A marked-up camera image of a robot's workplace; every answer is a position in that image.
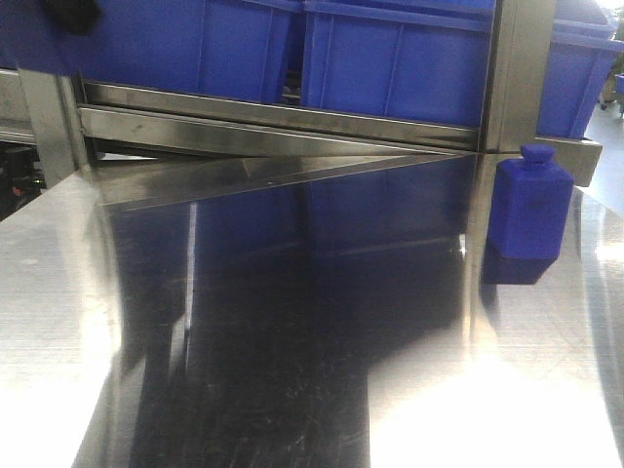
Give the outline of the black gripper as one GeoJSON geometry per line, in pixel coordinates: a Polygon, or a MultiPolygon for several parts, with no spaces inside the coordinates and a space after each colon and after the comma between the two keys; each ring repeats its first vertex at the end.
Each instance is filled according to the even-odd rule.
{"type": "Polygon", "coordinates": [[[43,5],[58,26],[75,35],[91,34],[101,18],[96,0],[44,0],[43,5]]]}

